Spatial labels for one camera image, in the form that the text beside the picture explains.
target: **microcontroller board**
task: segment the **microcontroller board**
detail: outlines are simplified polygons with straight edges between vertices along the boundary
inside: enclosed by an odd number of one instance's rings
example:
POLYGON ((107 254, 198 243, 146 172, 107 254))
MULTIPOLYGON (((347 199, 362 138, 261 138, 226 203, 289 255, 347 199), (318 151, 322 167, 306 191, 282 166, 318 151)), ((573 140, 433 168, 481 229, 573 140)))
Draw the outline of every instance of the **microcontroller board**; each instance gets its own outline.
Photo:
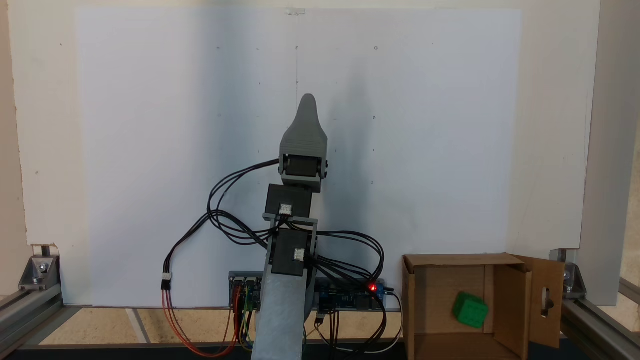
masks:
MULTIPOLYGON (((378 279, 369 289, 385 303, 385 282, 378 279)), ((327 278, 316 278, 315 305, 318 311, 380 311, 378 301, 366 291, 337 289, 327 278)))
POLYGON ((229 272, 229 307, 234 308, 234 290, 240 287, 238 304, 247 311, 260 310, 260 294, 262 292, 262 272, 229 272))

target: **orange wire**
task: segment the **orange wire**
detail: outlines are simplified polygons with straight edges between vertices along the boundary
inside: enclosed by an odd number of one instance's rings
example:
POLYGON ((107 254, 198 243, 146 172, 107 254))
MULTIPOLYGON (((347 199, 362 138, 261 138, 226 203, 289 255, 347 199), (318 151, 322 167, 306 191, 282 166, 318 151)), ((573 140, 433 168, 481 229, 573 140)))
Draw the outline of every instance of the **orange wire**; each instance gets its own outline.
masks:
MULTIPOLYGON (((237 290, 236 293, 234 294, 234 309, 237 309, 238 298, 239 298, 239 290, 237 290)), ((173 310, 173 304, 172 304, 172 301, 171 301, 171 295, 170 295, 169 291, 167 291, 166 293, 165 293, 165 291, 163 291, 163 293, 162 293, 162 305, 163 305, 164 317, 167 319, 167 322, 169 322, 169 325, 171 326, 173 332, 176 334, 178 339, 180 339, 180 342, 182 342, 192 352, 194 352, 194 353, 196 353, 196 354, 198 354, 200 356, 204 356, 204 357, 221 357, 221 356, 226 356, 229 353, 231 353, 233 348, 236 346, 237 315, 234 315, 234 330, 235 331, 234 331, 234 336, 231 339, 231 344, 223 352, 218 351, 218 353, 209 354, 209 353, 206 353, 206 352, 202 352, 200 349, 198 349, 191 341, 189 341, 189 338, 184 333, 184 330, 182 330, 182 327, 178 323, 178 318, 175 315, 175 311, 173 310)), ((226 342, 226 340, 227 340, 227 333, 228 333, 230 318, 231 318, 231 309, 229 309, 229 316, 227 317, 227 328, 225 329, 225 337, 223 339, 223 343, 226 342)))

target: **cardboard box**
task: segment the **cardboard box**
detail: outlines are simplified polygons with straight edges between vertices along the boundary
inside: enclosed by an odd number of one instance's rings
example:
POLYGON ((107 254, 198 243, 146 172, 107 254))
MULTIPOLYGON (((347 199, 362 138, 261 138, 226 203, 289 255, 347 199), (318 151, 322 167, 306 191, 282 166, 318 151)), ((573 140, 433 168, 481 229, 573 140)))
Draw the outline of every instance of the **cardboard box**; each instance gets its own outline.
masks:
POLYGON ((409 360, 527 359, 529 341, 559 346, 563 263, 509 254, 405 255, 403 260, 409 360), (454 317, 461 291, 488 305, 481 329, 454 317))

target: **green cube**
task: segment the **green cube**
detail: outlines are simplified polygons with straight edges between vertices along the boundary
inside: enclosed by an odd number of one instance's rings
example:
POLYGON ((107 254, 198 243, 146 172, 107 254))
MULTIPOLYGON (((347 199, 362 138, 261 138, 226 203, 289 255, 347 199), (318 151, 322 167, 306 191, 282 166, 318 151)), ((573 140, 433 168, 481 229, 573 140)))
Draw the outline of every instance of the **green cube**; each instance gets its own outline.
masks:
POLYGON ((453 305, 453 315, 459 322, 480 329, 484 323, 489 307, 482 299, 475 295, 461 291, 458 294, 455 305, 453 305))

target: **box flap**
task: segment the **box flap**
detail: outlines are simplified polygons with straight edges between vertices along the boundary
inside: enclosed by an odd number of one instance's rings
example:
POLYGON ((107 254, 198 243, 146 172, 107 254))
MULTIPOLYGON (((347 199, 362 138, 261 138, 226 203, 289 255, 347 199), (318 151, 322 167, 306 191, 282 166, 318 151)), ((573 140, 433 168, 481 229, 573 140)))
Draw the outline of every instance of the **box flap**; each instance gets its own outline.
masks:
POLYGON ((405 255, 404 262, 410 273, 413 273, 417 267, 427 266, 522 264, 521 260, 505 252, 502 254, 405 255))
POLYGON ((409 274, 406 265, 402 271, 403 338, 408 360, 415 353, 415 275, 409 274))
POLYGON ((529 340, 558 348, 564 263, 525 256, 516 256, 516 258, 522 260, 532 271, 529 340))
POLYGON ((493 269, 494 338, 522 359, 527 358, 529 349, 531 277, 531 272, 510 266, 493 269))

